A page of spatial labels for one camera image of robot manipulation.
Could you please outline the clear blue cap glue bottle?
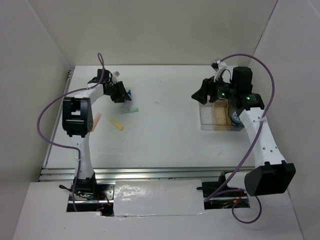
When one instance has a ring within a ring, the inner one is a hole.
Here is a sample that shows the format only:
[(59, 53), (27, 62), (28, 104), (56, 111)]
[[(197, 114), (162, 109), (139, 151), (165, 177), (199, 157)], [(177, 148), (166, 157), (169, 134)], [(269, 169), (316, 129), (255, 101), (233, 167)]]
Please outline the clear blue cap glue bottle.
[(128, 91), (127, 91), (127, 94), (128, 94), (128, 96), (130, 97), (130, 100), (125, 100), (124, 101), (124, 103), (123, 103), (123, 105), (122, 105), (122, 108), (121, 108), (121, 110), (124, 112), (124, 111), (128, 111), (131, 107), (132, 107), (132, 99), (133, 99), (133, 97), (132, 97), (132, 91), (129, 89)]

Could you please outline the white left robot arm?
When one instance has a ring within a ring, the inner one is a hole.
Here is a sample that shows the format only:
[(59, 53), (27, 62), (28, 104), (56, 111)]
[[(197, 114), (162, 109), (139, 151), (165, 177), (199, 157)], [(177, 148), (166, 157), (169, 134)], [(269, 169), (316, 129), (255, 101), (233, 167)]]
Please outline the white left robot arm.
[(89, 138), (94, 127), (92, 105), (102, 96), (109, 96), (114, 103), (131, 101), (131, 94), (118, 80), (120, 73), (104, 69), (97, 70), (97, 76), (87, 87), (74, 96), (62, 101), (62, 128), (70, 139), (71, 146), (79, 150), (71, 192), (88, 200), (97, 198), (99, 187), (91, 163)]

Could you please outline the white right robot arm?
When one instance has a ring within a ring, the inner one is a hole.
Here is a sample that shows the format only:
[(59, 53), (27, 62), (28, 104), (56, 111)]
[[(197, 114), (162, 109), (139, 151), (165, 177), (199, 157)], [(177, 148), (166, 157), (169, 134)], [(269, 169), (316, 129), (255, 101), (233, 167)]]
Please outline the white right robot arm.
[(204, 79), (200, 89), (191, 97), (203, 105), (217, 100), (227, 100), (231, 104), (248, 135), (255, 164), (255, 168), (246, 174), (235, 173), (235, 183), (228, 178), (220, 181), (220, 194), (230, 196), (240, 186), (240, 180), (243, 181), (241, 188), (252, 197), (284, 193), (296, 168), (281, 154), (266, 118), (267, 108), (261, 96), (252, 92), (252, 70), (244, 66), (234, 67), (230, 81), (225, 82), (226, 66), (214, 63), (213, 69), (215, 75)]

